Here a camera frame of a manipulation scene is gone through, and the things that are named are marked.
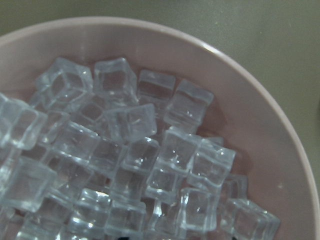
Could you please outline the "pink bowl of ice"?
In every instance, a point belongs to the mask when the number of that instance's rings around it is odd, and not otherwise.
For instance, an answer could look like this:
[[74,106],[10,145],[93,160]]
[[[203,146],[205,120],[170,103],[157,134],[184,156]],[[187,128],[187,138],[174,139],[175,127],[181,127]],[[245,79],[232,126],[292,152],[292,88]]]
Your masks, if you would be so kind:
[[243,67],[181,31],[121,17],[76,17],[36,24],[0,38],[0,90],[27,100],[35,78],[57,57],[82,65],[126,57],[134,66],[176,74],[214,93],[202,131],[237,150],[233,171],[248,196],[276,215],[277,240],[317,240],[320,204],[311,166],[293,126]]

